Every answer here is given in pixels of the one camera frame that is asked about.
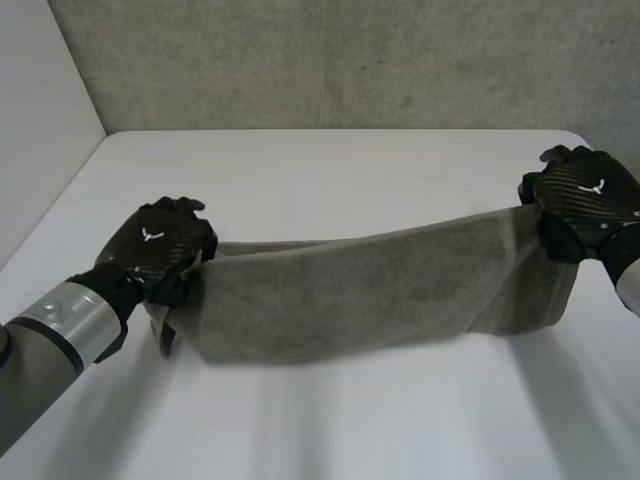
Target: towel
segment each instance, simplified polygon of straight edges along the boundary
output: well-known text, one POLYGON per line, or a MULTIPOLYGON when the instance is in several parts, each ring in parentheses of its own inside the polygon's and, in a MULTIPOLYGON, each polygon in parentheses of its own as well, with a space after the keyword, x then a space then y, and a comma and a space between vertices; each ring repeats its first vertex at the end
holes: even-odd
POLYGON ((146 307, 158 337, 175 330, 216 364, 531 332, 560 320, 577 273, 547 259, 539 215, 522 206, 357 239, 221 243, 186 305, 146 307))

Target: gray concrete wall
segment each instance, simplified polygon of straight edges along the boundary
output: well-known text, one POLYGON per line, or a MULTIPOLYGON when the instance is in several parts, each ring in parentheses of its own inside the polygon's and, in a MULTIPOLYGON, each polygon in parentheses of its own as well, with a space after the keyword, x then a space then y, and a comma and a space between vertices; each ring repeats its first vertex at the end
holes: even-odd
POLYGON ((49 0, 109 133, 561 128, 640 149, 637 0, 49 0))

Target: table surface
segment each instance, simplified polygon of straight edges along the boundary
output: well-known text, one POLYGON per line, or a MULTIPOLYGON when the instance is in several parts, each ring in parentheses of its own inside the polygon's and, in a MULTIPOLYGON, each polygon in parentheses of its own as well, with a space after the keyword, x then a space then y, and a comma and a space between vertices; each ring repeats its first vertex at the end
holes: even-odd
MULTIPOLYGON (((223 241, 344 238, 517 205, 564 131, 131 132, 108 138, 0 272, 4 318, 84 271, 142 203, 223 241)), ((640 322, 585 262, 562 321, 511 339, 295 367, 163 360, 142 308, 0 461, 28 479, 601 479, 640 470, 640 322)))

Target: concrete wall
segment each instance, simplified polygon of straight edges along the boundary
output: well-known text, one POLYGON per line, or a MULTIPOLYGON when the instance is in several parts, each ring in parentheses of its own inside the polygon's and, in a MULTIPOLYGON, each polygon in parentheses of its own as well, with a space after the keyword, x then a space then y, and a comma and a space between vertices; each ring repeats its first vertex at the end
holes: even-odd
POLYGON ((107 132, 558 128, 640 149, 637 0, 49 0, 107 132))
POLYGON ((0 267, 104 138, 45 0, 0 2, 0 267))

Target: carbon fiber glove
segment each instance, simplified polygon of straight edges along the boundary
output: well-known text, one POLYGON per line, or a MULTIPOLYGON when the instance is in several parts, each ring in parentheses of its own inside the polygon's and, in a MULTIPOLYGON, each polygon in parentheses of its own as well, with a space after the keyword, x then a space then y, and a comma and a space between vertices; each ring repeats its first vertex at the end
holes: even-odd
POLYGON ((552 261, 605 261, 616 237, 628 237, 625 245, 637 243, 640 184, 620 162, 606 152, 586 147, 571 151, 562 145, 544 152, 540 160, 546 168, 525 175, 518 193, 522 203, 537 203, 542 209, 538 233, 552 261))
POLYGON ((196 217, 204 204, 163 197, 143 205, 106 244, 96 265, 116 265, 137 283, 143 300, 165 306, 184 303, 186 271, 214 257, 218 238, 206 220, 196 217))

